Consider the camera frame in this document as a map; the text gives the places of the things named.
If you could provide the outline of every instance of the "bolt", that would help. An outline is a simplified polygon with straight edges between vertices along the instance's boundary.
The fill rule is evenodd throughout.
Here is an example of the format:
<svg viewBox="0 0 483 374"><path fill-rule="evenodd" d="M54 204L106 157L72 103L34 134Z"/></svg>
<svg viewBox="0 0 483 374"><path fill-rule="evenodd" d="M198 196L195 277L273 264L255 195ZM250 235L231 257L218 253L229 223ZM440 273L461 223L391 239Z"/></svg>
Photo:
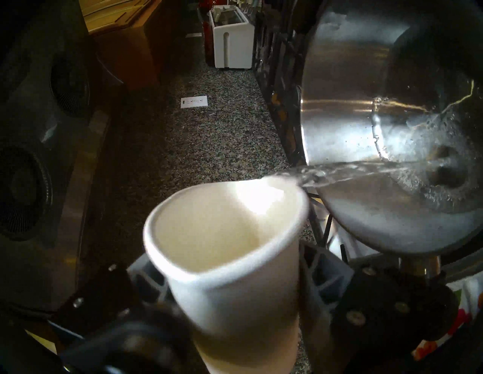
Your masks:
<svg viewBox="0 0 483 374"><path fill-rule="evenodd" d="M348 311L345 317L354 326L361 327L366 324L366 316L357 310Z"/></svg>
<svg viewBox="0 0 483 374"><path fill-rule="evenodd" d="M74 300L74 303L72 304L74 308L80 307L84 303L84 298L83 297L78 297L77 299Z"/></svg>
<svg viewBox="0 0 483 374"><path fill-rule="evenodd" d="M402 314L408 314L409 311L411 310L409 306L402 301L398 301L397 303L395 303L394 308Z"/></svg>
<svg viewBox="0 0 483 374"><path fill-rule="evenodd" d="M376 271L373 268L371 268L370 266L363 268L362 272L366 275L371 276L371 277L376 275Z"/></svg>

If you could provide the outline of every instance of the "white paper cup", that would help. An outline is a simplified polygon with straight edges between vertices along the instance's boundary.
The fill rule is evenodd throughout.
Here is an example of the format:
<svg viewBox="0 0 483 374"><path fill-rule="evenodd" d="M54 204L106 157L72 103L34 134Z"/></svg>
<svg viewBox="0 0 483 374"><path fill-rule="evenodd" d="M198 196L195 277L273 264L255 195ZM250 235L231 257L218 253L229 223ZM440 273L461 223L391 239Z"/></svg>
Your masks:
<svg viewBox="0 0 483 374"><path fill-rule="evenodd" d="M193 323L211 373L291 371L307 214L305 192L270 177L189 187L147 218L146 252Z"/></svg>

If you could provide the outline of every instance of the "white outlet cover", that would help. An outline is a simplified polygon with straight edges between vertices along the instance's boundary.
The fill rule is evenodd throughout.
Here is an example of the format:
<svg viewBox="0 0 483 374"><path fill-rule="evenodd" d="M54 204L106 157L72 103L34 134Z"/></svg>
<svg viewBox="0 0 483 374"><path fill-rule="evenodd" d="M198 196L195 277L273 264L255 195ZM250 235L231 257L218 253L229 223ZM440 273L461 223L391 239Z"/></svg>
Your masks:
<svg viewBox="0 0 483 374"><path fill-rule="evenodd" d="M194 108L194 107L207 107L208 97L205 96L193 96L181 98L181 109Z"/></svg>

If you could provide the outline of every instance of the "speckled countertop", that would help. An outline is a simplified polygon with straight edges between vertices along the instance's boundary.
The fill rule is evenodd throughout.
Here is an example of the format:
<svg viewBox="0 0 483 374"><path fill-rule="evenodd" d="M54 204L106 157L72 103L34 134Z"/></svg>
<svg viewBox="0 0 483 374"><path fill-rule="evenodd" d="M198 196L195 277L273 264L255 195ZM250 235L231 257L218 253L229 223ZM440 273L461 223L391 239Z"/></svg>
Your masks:
<svg viewBox="0 0 483 374"><path fill-rule="evenodd" d="M194 13L176 31L161 86L126 99L115 128L122 132L115 183L99 238L83 254L84 278L102 264L129 264L139 257L147 215L176 191L203 182L259 178L288 167L252 72L208 67L202 38L185 38L190 32L201 32ZM180 109L182 97L198 95L208 96L208 107ZM313 240L309 225L303 237ZM190 373L206 373L199 357L192 360ZM292 373L309 372L300 344Z"/></svg>

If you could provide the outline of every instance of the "water stream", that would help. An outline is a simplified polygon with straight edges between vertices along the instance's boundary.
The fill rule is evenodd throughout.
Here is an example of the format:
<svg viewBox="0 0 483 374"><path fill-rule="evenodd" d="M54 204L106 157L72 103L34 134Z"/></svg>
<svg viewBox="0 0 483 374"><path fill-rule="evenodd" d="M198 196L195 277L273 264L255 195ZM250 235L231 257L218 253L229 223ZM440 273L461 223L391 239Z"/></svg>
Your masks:
<svg viewBox="0 0 483 374"><path fill-rule="evenodd" d="M441 167L452 167L451 158L438 158L430 161L379 162L356 161L298 166L275 173L275 176L295 178L301 187L325 187L330 184L360 178L367 175L394 173L404 170L432 171Z"/></svg>

